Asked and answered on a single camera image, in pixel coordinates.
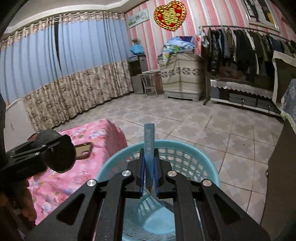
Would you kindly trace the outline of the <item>black ribbed paper cup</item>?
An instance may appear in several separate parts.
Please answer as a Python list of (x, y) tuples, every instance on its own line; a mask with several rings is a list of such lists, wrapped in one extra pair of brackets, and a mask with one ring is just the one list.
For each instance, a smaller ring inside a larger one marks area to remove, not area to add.
[(68, 135), (61, 135), (53, 129), (40, 132), (32, 143), (34, 149), (41, 148), (42, 160), (53, 171), (69, 171), (76, 161), (76, 150)]

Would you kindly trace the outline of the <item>pink floral table cloth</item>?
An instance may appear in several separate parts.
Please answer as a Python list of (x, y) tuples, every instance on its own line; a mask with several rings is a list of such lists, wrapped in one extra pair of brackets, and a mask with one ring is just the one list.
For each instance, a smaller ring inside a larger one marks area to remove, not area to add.
[(37, 212), (36, 224), (87, 180), (94, 179), (111, 156), (127, 147), (123, 131), (107, 119), (61, 131), (60, 134), (70, 136), (73, 145), (91, 142), (93, 149), (90, 157), (77, 160), (73, 168), (65, 173), (48, 169), (29, 179), (29, 190)]

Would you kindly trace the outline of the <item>phone in brown case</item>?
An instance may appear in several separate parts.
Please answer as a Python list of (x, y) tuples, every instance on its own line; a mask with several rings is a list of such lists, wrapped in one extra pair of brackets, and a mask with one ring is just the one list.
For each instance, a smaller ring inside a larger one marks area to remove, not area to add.
[(84, 160), (91, 156), (93, 150), (92, 142), (86, 142), (83, 144), (78, 144), (74, 146), (76, 151), (76, 160)]

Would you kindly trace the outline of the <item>blue floral curtain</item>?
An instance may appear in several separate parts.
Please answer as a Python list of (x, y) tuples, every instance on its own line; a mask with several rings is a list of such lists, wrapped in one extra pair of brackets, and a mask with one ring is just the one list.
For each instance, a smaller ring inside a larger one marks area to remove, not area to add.
[(1, 41), (1, 94), (22, 99), (33, 129), (58, 126), (133, 91), (125, 15), (68, 13)]

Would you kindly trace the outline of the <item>blue patterned covered furniture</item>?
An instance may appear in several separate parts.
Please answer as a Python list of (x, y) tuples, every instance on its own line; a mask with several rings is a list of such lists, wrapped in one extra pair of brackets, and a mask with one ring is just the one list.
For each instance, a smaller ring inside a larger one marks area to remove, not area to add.
[(296, 79), (292, 79), (281, 99), (281, 116), (288, 120), (296, 133)]

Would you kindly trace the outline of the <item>low black tv cabinet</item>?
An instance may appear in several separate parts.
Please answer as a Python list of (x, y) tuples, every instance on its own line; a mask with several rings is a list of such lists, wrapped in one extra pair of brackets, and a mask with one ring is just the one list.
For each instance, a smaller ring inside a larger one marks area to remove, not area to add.
[(235, 81), (211, 79), (210, 100), (230, 104), (240, 108), (280, 116), (280, 111), (272, 101), (273, 93), (269, 90)]

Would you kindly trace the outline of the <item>small metal stool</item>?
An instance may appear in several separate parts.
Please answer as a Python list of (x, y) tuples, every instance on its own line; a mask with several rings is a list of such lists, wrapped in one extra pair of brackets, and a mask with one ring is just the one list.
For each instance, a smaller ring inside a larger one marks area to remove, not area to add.
[(159, 70), (146, 71), (137, 75), (144, 86), (144, 95), (147, 97), (149, 95), (155, 94), (158, 96), (163, 93), (161, 72)]

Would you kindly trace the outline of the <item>cloth-covered cabinet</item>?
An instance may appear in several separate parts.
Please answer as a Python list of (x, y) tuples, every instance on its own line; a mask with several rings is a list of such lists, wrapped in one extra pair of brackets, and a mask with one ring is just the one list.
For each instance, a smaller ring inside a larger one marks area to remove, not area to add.
[(162, 87), (166, 98), (199, 101), (205, 92), (203, 63), (193, 52), (178, 51), (168, 60), (158, 56)]

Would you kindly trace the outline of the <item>grey water dispenser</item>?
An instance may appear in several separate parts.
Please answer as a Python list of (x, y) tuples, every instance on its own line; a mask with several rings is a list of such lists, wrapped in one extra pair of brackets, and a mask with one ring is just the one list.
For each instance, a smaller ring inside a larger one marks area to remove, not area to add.
[(142, 83), (141, 75), (143, 72), (148, 71), (147, 58), (145, 55), (137, 55), (129, 57), (128, 66), (130, 76), (132, 79), (132, 87), (135, 94), (144, 94), (144, 86)]

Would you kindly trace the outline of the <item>clothes rack with garments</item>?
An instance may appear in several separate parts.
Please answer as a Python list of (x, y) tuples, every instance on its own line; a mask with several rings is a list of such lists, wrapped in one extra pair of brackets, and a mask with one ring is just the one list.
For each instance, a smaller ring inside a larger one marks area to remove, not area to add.
[(211, 79), (249, 84), (273, 93), (273, 52), (295, 57), (295, 42), (252, 28), (201, 26), (195, 36), (195, 54), (205, 68), (206, 100)]

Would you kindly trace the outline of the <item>cream covered television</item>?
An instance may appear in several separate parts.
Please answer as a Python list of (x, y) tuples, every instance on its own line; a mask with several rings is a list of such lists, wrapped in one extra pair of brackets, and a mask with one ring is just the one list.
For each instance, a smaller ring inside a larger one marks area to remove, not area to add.
[(281, 99), (290, 81), (295, 78), (295, 58), (279, 51), (273, 52), (274, 88), (273, 103), (281, 109)]

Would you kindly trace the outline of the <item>blue covered potted plant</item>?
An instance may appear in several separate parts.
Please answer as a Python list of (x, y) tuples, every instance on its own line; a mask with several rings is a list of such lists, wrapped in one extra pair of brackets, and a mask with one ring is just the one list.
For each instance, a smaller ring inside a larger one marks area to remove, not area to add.
[(133, 55), (142, 55), (144, 54), (144, 48), (140, 44), (139, 39), (132, 39), (132, 46), (129, 49)]

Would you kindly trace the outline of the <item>pile of folded bedding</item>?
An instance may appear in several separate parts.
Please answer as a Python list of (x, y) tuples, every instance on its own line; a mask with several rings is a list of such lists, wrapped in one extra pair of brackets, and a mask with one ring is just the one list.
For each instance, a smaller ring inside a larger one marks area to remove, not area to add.
[(194, 51), (194, 40), (194, 36), (177, 36), (168, 40), (158, 56), (159, 64), (166, 65), (172, 54)]

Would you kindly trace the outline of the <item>framed silhouette picture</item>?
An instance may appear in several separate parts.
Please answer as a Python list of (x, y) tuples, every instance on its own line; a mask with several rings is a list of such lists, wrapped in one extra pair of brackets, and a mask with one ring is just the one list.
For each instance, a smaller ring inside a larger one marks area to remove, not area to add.
[(242, 0), (241, 1), (249, 24), (280, 32), (274, 14), (265, 0)]

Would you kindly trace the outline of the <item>landscape wall poster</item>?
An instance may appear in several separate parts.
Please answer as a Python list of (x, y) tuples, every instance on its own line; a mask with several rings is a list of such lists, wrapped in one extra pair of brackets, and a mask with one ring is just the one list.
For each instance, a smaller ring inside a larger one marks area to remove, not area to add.
[(139, 25), (147, 20), (149, 20), (149, 13), (146, 8), (146, 9), (143, 9), (143, 10), (137, 12), (136, 14), (134, 14), (132, 16), (129, 16), (128, 20), (127, 20), (127, 27), (129, 29), (133, 28), (136, 25)]

